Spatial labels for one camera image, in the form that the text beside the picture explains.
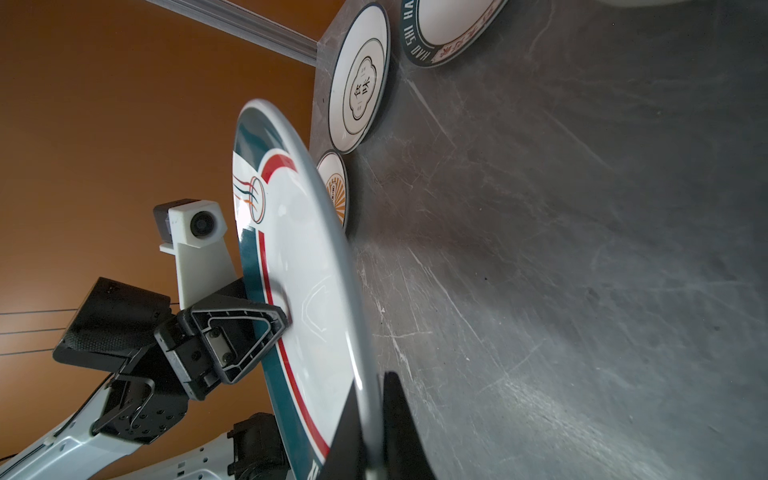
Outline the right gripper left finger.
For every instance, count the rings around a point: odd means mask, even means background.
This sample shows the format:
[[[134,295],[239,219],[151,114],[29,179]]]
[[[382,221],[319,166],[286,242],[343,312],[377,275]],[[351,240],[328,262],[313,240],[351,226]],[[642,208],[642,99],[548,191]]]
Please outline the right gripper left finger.
[[[363,480],[366,448],[358,408],[355,384],[352,384],[318,480]]]

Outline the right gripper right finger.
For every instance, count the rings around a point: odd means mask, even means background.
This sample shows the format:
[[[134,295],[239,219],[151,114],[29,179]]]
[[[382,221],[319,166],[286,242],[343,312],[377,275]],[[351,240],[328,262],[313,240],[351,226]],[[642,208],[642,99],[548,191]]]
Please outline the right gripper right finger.
[[[384,375],[383,415],[388,478],[435,480],[396,372]]]

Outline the plate with orange sunburst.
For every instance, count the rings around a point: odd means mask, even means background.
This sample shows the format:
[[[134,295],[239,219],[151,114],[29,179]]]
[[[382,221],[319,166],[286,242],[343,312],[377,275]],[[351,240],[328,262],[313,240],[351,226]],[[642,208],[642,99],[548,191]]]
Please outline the plate with orange sunburst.
[[[326,151],[318,161],[317,170],[330,196],[342,228],[346,230],[349,184],[346,166],[341,154],[334,149]]]

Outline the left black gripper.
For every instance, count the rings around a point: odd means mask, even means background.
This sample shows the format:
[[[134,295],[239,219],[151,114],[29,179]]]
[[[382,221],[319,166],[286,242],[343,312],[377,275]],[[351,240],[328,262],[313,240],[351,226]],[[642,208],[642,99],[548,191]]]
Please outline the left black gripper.
[[[240,298],[239,281],[174,313],[166,295],[101,277],[53,357],[108,375],[91,435],[147,445],[184,418],[190,401],[238,383],[289,325],[280,307]]]

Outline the small green rim text plate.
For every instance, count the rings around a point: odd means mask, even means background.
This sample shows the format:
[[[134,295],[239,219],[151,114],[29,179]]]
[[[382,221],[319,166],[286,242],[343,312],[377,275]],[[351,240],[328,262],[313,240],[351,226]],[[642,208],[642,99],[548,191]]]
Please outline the small green rim text plate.
[[[400,43],[406,58],[422,68],[452,61],[490,26],[507,0],[402,1]]]

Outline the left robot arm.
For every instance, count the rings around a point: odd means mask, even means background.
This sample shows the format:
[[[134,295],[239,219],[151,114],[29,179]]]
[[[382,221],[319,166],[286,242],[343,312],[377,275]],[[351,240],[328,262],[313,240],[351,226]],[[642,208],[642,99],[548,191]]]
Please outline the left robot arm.
[[[1,468],[4,479],[87,479],[179,423],[192,401],[242,380],[291,322],[236,280],[173,312],[169,297],[99,278],[53,350],[106,372],[83,405]]]

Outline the white plate brown flower outline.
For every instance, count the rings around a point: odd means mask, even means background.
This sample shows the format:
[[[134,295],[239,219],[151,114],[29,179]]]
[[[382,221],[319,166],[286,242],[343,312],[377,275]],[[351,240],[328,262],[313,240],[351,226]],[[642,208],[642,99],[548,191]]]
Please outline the white plate brown flower outline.
[[[385,9],[368,3],[346,32],[331,81],[328,130],[343,154],[355,150],[373,124],[388,77],[390,44]]]

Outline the green red rim plate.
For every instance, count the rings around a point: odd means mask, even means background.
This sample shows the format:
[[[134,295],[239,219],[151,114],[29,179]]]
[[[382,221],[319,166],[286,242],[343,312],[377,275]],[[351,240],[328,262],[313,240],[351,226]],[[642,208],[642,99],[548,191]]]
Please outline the green red rim plate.
[[[247,296],[289,320],[262,368],[294,476],[320,476],[354,395],[363,475],[384,478],[381,387],[349,245],[315,162],[268,101],[238,116],[231,185]]]

